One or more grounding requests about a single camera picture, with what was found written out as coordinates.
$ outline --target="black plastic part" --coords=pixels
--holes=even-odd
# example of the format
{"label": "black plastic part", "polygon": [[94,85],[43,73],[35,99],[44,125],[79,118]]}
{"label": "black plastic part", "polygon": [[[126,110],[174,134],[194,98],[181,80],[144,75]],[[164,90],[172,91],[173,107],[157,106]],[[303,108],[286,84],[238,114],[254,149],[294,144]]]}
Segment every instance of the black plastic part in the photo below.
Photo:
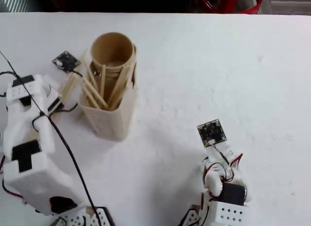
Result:
{"label": "black plastic part", "polygon": [[23,104],[23,106],[31,105],[31,96],[25,96],[23,98],[20,98],[20,102]]}
{"label": "black plastic part", "polygon": [[57,58],[52,60],[52,62],[57,66],[57,68],[66,73],[73,71],[78,65],[81,64],[81,62],[68,51],[64,51]]}
{"label": "black plastic part", "polygon": [[61,214],[78,206],[72,199],[61,196],[50,198],[50,204],[51,211],[56,214]]}
{"label": "black plastic part", "polygon": [[245,187],[224,182],[223,190],[217,198],[217,201],[244,206]]}
{"label": "black plastic part", "polygon": [[55,105],[58,103],[58,102],[60,102],[60,98],[57,98],[51,105],[50,105],[50,107],[48,108],[48,111],[50,112],[54,107],[55,107]]}
{"label": "black plastic part", "polygon": [[37,140],[32,140],[13,147],[12,161],[18,160],[18,168],[20,173],[32,169],[31,155],[38,152],[41,152],[41,149]]}
{"label": "black plastic part", "polygon": [[215,144],[227,140],[219,119],[198,125],[197,128],[204,147],[209,147],[211,144],[208,142],[213,139],[215,140]]}
{"label": "black plastic part", "polygon": [[[34,80],[35,79],[34,79],[34,77],[32,75],[27,75],[27,76],[21,78],[21,81],[23,82],[23,84],[32,82]],[[12,87],[16,87],[16,86],[19,86],[19,85],[22,85],[22,83],[20,82],[19,79],[16,79],[16,80],[13,81]]]}

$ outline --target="wire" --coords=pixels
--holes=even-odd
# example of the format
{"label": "wire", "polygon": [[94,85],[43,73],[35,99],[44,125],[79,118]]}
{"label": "wire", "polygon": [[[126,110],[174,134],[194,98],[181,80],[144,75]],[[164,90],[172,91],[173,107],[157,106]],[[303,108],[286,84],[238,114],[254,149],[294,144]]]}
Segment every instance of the wire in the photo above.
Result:
{"label": "wire", "polygon": [[223,166],[222,163],[220,162],[215,162],[215,163],[212,163],[207,169],[204,170],[204,173],[203,173],[203,183],[205,184],[205,177],[207,175],[207,173],[209,172],[209,170],[215,165],[215,164],[220,164],[222,166],[222,168],[224,169],[224,172],[225,172],[225,180],[227,180],[227,171],[225,169],[225,167]]}
{"label": "wire", "polygon": [[204,221],[203,223],[201,224],[201,226],[204,225],[205,221],[206,221],[206,218],[207,218],[207,215],[208,215],[208,212],[209,212],[209,206],[207,207],[207,212],[206,212],[206,215],[205,215],[205,218],[204,218]]}
{"label": "wire", "polygon": [[5,185],[4,185],[4,179],[3,179],[3,178],[2,178],[2,188],[3,188],[3,190],[4,190],[5,192],[7,192],[8,194],[10,194],[10,195],[12,195],[12,196],[15,196],[15,197],[17,197],[17,198],[24,199],[23,196],[21,196],[20,194],[18,194],[18,193],[13,193],[13,192],[11,192],[11,191],[8,190],[8,189],[5,187]]}
{"label": "wire", "polygon": [[83,75],[75,70],[68,70],[68,72],[76,73],[77,75],[83,78]]}
{"label": "wire", "polygon": [[65,222],[65,226],[67,226],[67,221],[63,217],[59,217],[60,220]]}
{"label": "wire", "polygon": [[4,160],[5,160],[5,156],[2,156],[1,161],[0,161],[0,174],[3,173],[3,171],[1,172],[1,169],[2,169],[3,164],[4,164]]}
{"label": "wire", "polygon": [[238,161],[238,165],[237,165],[237,168],[238,168],[242,156],[243,156],[243,153],[239,154],[233,161],[231,161],[230,167],[232,167],[232,165],[233,165],[236,161]]}
{"label": "wire", "polygon": [[239,163],[240,163],[240,160],[241,160],[242,156],[243,156],[243,153],[241,153],[241,154],[240,154],[239,156],[237,156],[233,161],[231,161],[231,163],[230,163],[230,168],[231,168],[231,171],[232,171],[232,177],[230,177],[229,179],[227,179],[227,180],[226,180],[227,182],[233,181],[235,174],[234,174],[234,171],[233,171],[233,169],[232,169],[232,166],[233,166],[233,164],[237,161],[237,162],[238,162],[237,169],[238,169]]}
{"label": "wire", "polygon": [[46,117],[49,119],[51,125],[54,127],[55,131],[57,132],[57,134],[58,134],[58,136],[60,137],[61,141],[63,142],[64,146],[66,147],[66,149],[67,149],[67,151],[68,151],[68,153],[69,153],[69,155],[70,155],[70,157],[71,157],[71,159],[72,159],[72,161],[73,161],[73,164],[74,164],[74,166],[75,166],[75,168],[76,168],[76,170],[77,170],[77,172],[78,172],[78,175],[79,175],[79,177],[80,177],[80,179],[81,179],[81,182],[82,182],[82,184],[83,184],[84,190],[85,190],[86,195],[87,195],[87,197],[88,197],[88,200],[89,200],[89,202],[90,202],[90,204],[91,204],[92,210],[94,211],[94,213],[95,213],[95,215],[96,215],[96,218],[97,218],[97,220],[98,220],[98,224],[99,224],[99,226],[102,226],[100,217],[99,217],[98,212],[96,211],[96,208],[95,208],[95,206],[94,206],[94,204],[93,204],[93,201],[92,201],[92,199],[91,199],[91,197],[90,197],[90,195],[89,195],[89,192],[88,192],[86,183],[85,183],[85,181],[84,181],[84,178],[83,178],[83,176],[82,176],[82,173],[81,173],[81,171],[80,171],[80,168],[79,168],[79,166],[78,166],[78,164],[77,164],[77,162],[76,162],[76,160],[75,160],[75,158],[74,158],[74,155],[73,155],[73,153],[72,153],[72,151],[71,151],[69,145],[67,144],[65,138],[63,137],[62,133],[60,132],[60,130],[58,129],[58,127],[56,126],[56,124],[52,121],[52,119],[51,119],[50,117],[48,117],[48,116],[40,109],[40,107],[38,106],[38,104],[37,104],[36,101],[34,100],[33,96],[30,94],[30,92],[29,92],[28,89],[26,88],[25,84],[23,83],[21,77],[16,73],[16,71],[14,70],[14,68],[13,68],[13,66],[11,65],[10,61],[6,58],[6,56],[2,53],[1,50],[0,50],[0,53],[1,53],[1,55],[4,57],[4,59],[7,61],[7,63],[9,64],[9,66],[11,67],[11,69],[12,69],[12,71],[13,71],[13,73],[11,73],[10,71],[7,71],[7,72],[10,73],[10,74],[13,74],[13,75],[19,80],[19,82],[23,85],[23,87],[24,87],[25,90],[27,91],[28,95],[31,97],[31,99],[32,99],[32,101],[34,102],[34,104],[36,105],[36,107],[39,109],[40,115],[39,115],[39,117],[37,117],[36,119],[38,119],[38,118],[40,118],[40,117],[43,117],[43,116],[46,116]]}
{"label": "wire", "polygon": [[224,154],[216,148],[215,144],[213,144],[212,146],[213,146],[213,147],[216,149],[216,151],[222,156],[222,158],[225,160],[225,162],[227,163],[227,165],[229,165],[229,161],[228,161],[228,159],[224,156]]}
{"label": "wire", "polygon": [[53,114],[55,114],[55,113],[63,113],[63,112],[69,113],[69,112],[72,112],[77,106],[78,106],[78,103],[76,103],[76,104],[75,104],[72,108],[70,108],[70,109],[56,110],[56,111],[54,111],[54,112],[51,113],[50,117],[51,117]]}

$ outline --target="white 3d printed part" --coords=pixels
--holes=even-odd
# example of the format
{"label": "white 3d printed part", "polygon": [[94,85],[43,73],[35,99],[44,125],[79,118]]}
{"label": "white 3d printed part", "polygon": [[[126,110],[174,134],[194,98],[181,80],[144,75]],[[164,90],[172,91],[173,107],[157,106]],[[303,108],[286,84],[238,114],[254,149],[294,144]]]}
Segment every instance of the white 3d printed part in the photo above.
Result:
{"label": "white 3d printed part", "polygon": [[244,226],[248,225],[247,216],[248,207],[215,201],[210,203],[207,225]]}

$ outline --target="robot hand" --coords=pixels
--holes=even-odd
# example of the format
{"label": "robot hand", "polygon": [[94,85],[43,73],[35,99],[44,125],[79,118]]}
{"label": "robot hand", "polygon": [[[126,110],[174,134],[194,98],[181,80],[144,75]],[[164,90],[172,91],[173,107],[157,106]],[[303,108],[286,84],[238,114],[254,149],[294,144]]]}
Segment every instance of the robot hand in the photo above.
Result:
{"label": "robot hand", "polygon": [[198,126],[208,156],[202,161],[201,204],[193,205],[179,226],[245,225],[251,197],[239,170],[243,154],[236,155],[226,143],[219,120]]}
{"label": "robot hand", "polygon": [[[29,75],[21,79],[37,106],[50,115],[63,104],[57,84],[49,77]],[[55,152],[52,126],[19,80],[8,85],[6,107],[8,124],[2,136],[6,160],[4,183],[15,188],[36,211],[61,214],[84,207],[72,178],[50,159]],[[29,139],[35,129],[37,139]]]}

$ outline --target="white surface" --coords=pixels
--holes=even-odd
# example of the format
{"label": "white surface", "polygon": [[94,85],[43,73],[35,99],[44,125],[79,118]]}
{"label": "white surface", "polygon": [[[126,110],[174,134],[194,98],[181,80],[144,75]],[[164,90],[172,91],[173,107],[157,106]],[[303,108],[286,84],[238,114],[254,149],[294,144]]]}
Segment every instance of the white surface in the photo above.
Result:
{"label": "white surface", "polygon": [[[137,46],[138,106],[126,141],[97,138],[79,109],[57,123],[95,204],[108,207],[116,225],[177,225],[200,202],[206,152],[196,126],[215,118],[244,152],[251,225],[311,220],[311,17],[1,13],[0,24],[0,48],[20,75],[62,80],[51,60],[64,50],[79,56],[110,31]],[[2,59],[0,67],[9,69]],[[11,79],[0,77],[1,92]],[[3,130],[4,99],[0,105]],[[54,161],[77,178],[55,143]],[[0,199],[3,226],[50,222],[2,190]]]}

